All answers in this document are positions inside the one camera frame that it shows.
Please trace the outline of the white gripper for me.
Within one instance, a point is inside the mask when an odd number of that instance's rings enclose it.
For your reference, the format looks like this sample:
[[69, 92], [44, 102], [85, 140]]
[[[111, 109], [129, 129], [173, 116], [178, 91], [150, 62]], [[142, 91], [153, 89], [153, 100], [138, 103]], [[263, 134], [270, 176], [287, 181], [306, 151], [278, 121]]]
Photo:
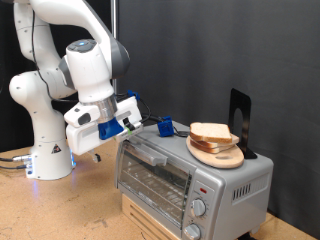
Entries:
[[88, 152], [95, 163], [101, 157], [94, 148], [109, 140], [122, 142], [143, 130], [142, 117], [134, 96], [115, 103], [116, 112], [104, 117], [97, 105], [76, 104], [65, 114], [69, 147], [76, 155]]

